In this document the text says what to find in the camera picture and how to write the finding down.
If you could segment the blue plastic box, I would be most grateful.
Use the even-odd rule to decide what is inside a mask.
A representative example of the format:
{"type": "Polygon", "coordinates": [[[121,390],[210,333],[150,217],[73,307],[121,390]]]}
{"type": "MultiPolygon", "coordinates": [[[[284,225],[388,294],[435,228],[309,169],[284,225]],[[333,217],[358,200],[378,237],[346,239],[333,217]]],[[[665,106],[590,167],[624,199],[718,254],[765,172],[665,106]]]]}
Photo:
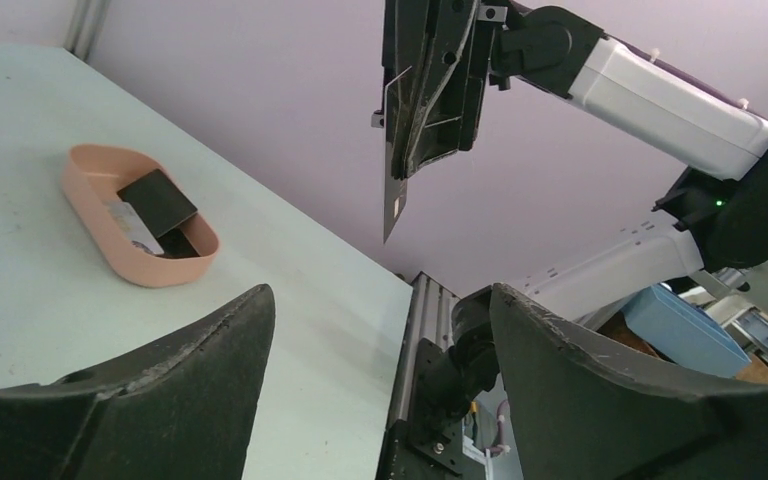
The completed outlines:
{"type": "Polygon", "coordinates": [[[661,284],[637,293],[622,312],[633,333],[682,367],[734,378],[751,363],[719,324],[661,284]]]}

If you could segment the black credit card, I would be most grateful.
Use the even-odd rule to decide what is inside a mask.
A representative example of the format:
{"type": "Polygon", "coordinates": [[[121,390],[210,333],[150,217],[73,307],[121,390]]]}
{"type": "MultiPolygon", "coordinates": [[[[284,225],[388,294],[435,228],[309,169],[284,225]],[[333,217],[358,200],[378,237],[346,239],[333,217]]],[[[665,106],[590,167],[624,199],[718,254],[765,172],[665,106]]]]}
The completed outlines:
{"type": "Polygon", "coordinates": [[[383,242],[387,243],[406,204],[406,173],[403,142],[385,128],[383,242]]]}

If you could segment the aluminium frame rail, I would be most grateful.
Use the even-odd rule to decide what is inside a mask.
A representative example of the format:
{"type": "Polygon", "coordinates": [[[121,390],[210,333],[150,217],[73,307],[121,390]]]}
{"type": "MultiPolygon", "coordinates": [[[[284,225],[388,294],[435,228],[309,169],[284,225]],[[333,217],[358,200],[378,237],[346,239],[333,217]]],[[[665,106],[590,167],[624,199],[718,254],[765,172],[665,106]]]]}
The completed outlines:
{"type": "Polygon", "coordinates": [[[462,422],[444,428],[428,419],[431,409],[417,399],[429,369],[442,360],[451,341],[455,296],[419,273],[393,384],[377,479],[461,479],[464,473],[462,422]]]}

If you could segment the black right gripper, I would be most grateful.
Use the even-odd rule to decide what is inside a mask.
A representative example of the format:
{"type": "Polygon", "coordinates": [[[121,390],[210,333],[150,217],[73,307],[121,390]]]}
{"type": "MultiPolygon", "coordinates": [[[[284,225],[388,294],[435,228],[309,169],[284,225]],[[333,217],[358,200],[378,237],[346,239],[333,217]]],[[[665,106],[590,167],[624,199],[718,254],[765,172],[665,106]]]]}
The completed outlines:
{"type": "Polygon", "coordinates": [[[390,177],[408,179],[459,150],[465,82],[456,70],[472,27],[472,100],[484,97],[487,84],[509,89],[512,77],[570,100],[574,81],[606,38],[601,27],[560,6],[387,1],[382,102],[390,177]]]}

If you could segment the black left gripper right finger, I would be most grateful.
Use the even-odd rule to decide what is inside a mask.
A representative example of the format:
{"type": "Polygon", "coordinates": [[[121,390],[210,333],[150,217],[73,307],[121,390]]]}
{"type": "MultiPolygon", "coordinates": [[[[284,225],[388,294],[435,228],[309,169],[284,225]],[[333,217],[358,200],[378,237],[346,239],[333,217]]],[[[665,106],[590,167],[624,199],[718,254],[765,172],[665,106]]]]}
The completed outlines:
{"type": "Polygon", "coordinates": [[[505,284],[489,317],[526,478],[768,479],[768,385],[645,355],[505,284]]]}

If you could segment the white printed credit card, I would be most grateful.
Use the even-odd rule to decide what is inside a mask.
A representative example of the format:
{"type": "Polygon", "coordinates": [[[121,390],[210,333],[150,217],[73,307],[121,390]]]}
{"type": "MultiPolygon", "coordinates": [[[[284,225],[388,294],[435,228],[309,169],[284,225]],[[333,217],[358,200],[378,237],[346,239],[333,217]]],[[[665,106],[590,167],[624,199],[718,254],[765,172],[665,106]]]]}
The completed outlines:
{"type": "Polygon", "coordinates": [[[158,240],[130,203],[112,201],[107,202],[106,207],[109,214],[133,246],[155,256],[165,253],[158,240]]]}

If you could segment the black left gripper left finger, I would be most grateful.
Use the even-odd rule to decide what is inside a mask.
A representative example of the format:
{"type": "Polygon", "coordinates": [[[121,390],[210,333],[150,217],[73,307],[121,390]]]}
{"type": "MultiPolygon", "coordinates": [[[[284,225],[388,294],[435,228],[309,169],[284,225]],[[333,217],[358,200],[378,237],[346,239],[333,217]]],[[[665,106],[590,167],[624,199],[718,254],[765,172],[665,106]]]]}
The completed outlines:
{"type": "Polygon", "coordinates": [[[257,285],[49,385],[0,389],[0,479],[239,479],[276,317],[257,285]]]}

